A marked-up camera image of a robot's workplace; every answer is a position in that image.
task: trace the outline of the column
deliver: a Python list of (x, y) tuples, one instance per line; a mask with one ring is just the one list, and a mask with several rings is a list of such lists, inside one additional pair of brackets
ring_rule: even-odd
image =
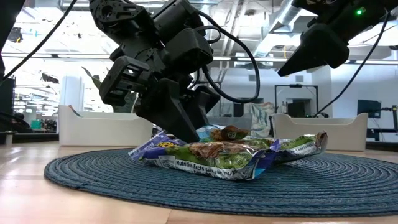
[(61, 81), (60, 105), (72, 105), (83, 111), (85, 84), (80, 75), (65, 75)]
[(36, 107), (35, 106), (27, 106), (24, 113), (24, 121), (29, 125), (32, 125), (32, 121), (37, 120), (36, 117)]

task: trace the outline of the round rug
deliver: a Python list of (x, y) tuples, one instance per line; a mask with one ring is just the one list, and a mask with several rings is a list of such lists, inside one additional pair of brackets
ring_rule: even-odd
[(256, 180), (228, 181), (134, 162), (129, 149), (47, 164), (49, 180), (94, 194), (167, 208), (241, 215), (398, 215), (398, 164), (320, 154), (273, 166)]

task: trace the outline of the computer monitor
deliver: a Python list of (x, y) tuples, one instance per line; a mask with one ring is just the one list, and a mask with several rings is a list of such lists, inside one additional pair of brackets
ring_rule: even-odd
[(368, 118), (380, 118), (381, 101), (358, 100), (357, 114), (368, 113)]

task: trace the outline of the ceiling light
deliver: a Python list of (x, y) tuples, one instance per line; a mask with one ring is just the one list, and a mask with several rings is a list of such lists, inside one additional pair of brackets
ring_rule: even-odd
[(213, 57), (213, 60), (216, 60), (216, 61), (231, 60), (231, 57)]
[[(70, 3), (63, 3), (62, 7), (69, 7)], [(137, 4), (139, 6), (145, 7), (145, 8), (160, 8), (163, 6), (163, 4)], [(74, 7), (89, 7), (90, 5), (88, 3), (76, 3)]]
[[(362, 64), (362, 60), (357, 60), (355, 63)], [(366, 65), (398, 65), (398, 60), (368, 60)]]
[(25, 101), (14, 101), (14, 105), (25, 106), (26, 104)]
[[(238, 61), (251, 62), (249, 57), (238, 57)], [(255, 58), (256, 62), (286, 62), (287, 58)]]
[(109, 55), (94, 55), (94, 54), (58, 54), (60, 58), (96, 58), (109, 59)]
[[(1, 53), (3, 57), (17, 57), (17, 58), (24, 58), (27, 56), (25, 53)], [(50, 54), (34, 54), (32, 58), (51, 58), (52, 55)]]

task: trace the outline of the green light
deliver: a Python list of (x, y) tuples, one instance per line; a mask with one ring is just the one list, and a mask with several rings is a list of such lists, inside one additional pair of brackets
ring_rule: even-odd
[(355, 14), (356, 14), (357, 16), (362, 16), (365, 12), (366, 12), (365, 7), (362, 7), (362, 8), (360, 8), (360, 9), (358, 9), (357, 11), (355, 11)]

